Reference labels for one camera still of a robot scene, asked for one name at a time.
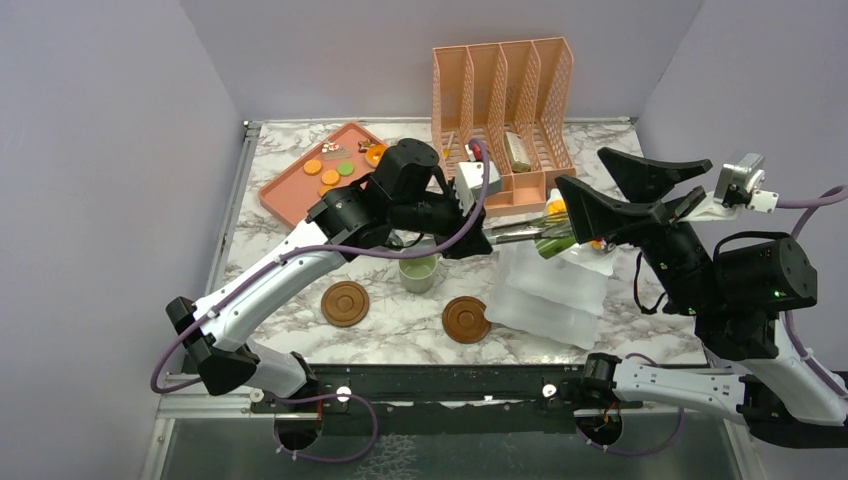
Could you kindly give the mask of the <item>green layered cake slice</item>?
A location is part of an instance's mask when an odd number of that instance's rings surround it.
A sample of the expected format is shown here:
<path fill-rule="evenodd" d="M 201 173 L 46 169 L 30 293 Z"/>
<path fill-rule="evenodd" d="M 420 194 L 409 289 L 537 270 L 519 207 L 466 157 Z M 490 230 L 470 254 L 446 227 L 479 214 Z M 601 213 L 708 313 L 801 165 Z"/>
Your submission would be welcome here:
<path fill-rule="evenodd" d="M 551 230 L 534 241 L 537 253 L 543 259 L 553 258 L 576 243 L 576 238 L 571 228 Z"/>

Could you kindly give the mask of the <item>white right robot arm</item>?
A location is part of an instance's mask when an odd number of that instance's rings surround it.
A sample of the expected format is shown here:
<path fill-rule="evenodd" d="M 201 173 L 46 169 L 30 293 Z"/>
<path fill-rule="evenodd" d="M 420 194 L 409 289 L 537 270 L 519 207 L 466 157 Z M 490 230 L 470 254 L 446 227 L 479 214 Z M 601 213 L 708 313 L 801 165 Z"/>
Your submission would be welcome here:
<path fill-rule="evenodd" d="M 616 200 L 571 177 L 556 185 L 579 242 L 637 247 L 668 308 L 694 318 L 709 351 L 745 368 L 743 375 L 711 377 L 592 354 L 567 388 L 573 404 L 654 401 L 743 424 L 773 445 L 846 446 L 846 379 L 792 338 L 792 312 L 817 301 L 816 270 L 794 234 L 749 231 L 746 247 L 707 250 L 693 229 L 714 206 L 702 188 L 666 200 L 671 182 L 650 180 L 625 187 L 624 199 Z"/>

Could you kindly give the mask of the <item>yellow frosted donut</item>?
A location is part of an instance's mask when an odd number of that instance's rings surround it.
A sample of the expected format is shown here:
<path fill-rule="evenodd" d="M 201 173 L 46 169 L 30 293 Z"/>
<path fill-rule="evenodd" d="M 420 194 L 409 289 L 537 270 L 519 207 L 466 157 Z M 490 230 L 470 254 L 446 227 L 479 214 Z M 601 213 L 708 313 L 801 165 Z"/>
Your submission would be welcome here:
<path fill-rule="evenodd" d="M 548 216 L 566 215 L 567 207 L 565 201 L 561 198 L 549 200 L 546 204 L 545 212 Z"/>

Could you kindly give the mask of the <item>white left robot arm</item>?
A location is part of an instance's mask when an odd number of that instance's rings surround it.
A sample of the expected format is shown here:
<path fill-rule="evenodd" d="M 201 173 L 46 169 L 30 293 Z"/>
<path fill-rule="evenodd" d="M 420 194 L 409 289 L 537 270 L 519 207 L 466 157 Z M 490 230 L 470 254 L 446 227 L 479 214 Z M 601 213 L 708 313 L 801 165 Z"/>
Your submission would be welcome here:
<path fill-rule="evenodd" d="M 555 185 L 564 212 L 487 229 L 493 163 L 470 162 L 465 174 L 447 179 L 433 147 L 401 139 L 372 172 L 328 190 L 274 250 L 235 280 L 197 300 L 172 300 L 166 313 L 177 332 L 175 346 L 186 351 L 197 383 L 210 395 L 251 386 L 298 411 L 314 397 L 308 364 L 297 353 L 251 346 L 250 337 L 301 290 L 358 257 L 462 260 L 489 255 L 498 244 L 561 238 L 639 245 L 656 237 L 661 252 L 669 253 L 668 233 L 684 227 L 706 195 L 702 188 L 676 200 L 667 194 L 709 171 L 711 163 L 648 160 L 610 148 L 599 156 L 611 172 L 624 175 L 624 200 L 560 176 Z"/>

